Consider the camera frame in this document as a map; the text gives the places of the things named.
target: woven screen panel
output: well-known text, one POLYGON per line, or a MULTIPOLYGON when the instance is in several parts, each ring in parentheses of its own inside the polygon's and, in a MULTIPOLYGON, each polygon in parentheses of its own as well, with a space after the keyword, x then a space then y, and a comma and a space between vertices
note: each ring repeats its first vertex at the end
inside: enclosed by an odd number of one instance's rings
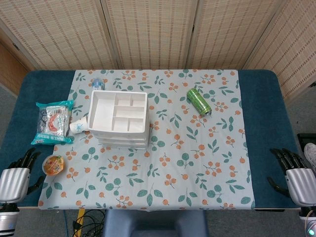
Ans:
POLYGON ((266 31, 245 68, 274 71, 290 97, 316 76, 316 1, 288 0, 266 31))
POLYGON ((106 0, 123 69, 183 68, 195 0, 106 0))
POLYGON ((0 18, 42 69, 116 68, 93 0, 1 0, 0 18))
POLYGON ((279 2, 204 0, 187 68, 241 69, 279 2))

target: floor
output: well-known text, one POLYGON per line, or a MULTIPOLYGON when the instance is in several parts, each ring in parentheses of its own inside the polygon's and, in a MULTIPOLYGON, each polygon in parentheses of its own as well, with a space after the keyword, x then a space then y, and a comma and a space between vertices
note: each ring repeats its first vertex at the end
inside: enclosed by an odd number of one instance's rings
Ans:
MULTIPOLYGON (((316 89, 301 96, 287 108, 297 133, 316 133, 316 89)), ((0 87, 0 145, 11 118, 15 98, 0 87)), ((61 237, 72 236, 72 222, 78 211, 61 210, 40 211, 21 209, 16 227, 17 237, 61 237)), ((304 236, 303 225, 297 210, 284 212, 264 212, 254 210, 208 211, 207 224, 210 237, 297 237, 304 236)))

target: cable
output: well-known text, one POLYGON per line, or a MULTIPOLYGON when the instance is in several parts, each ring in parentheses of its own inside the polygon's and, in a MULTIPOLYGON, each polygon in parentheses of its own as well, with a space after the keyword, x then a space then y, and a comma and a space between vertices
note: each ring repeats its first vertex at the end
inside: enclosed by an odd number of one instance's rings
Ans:
POLYGON ((83 216, 79 217, 76 220, 76 223, 79 223, 80 220, 84 217, 91 220, 92 223, 87 224, 87 225, 82 225, 79 229, 75 229, 75 225, 73 225, 74 233, 73 233, 72 237, 77 237, 78 231, 83 230, 83 229, 85 229, 86 231, 85 231, 85 233, 82 234, 82 237, 101 237, 103 226, 104 226, 105 213, 103 213, 103 211, 100 209, 88 210, 87 212, 85 212, 85 214, 83 216), (97 220, 94 216, 91 216, 91 212, 100 212, 103 216, 101 222, 98 222, 99 220, 97 220))
POLYGON ((67 218, 66 218, 66 212, 65 212, 65 210, 64 210, 64 218, 65 218, 65 226, 66 226, 66 236, 69 237, 69 236, 68 236, 67 218))
POLYGON ((307 236, 307 231, 306 231, 307 220, 308 220, 309 216, 311 215, 311 213, 312 213, 313 211, 314 211, 314 210, 310 210, 309 213, 308 213, 307 216, 306 216, 306 219, 305 219, 305 236, 306 236, 306 237, 308 237, 308 236, 307 236))

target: shoe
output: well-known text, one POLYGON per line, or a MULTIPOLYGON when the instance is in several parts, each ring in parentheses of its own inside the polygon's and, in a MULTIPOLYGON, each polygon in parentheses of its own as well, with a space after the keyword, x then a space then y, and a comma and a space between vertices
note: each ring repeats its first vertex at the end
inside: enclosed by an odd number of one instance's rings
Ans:
POLYGON ((314 143, 307 143, 304 147, 304 155, 316 172, 316 145, 314 143))

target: white drawer unit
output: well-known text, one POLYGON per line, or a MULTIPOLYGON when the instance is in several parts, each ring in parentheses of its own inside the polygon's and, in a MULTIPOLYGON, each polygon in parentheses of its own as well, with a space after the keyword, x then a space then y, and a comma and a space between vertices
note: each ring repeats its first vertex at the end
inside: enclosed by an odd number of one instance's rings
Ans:
POLYGON ((100 143, 145 149, 149 135, 147 93, 93 91, 88 129, 100 143))

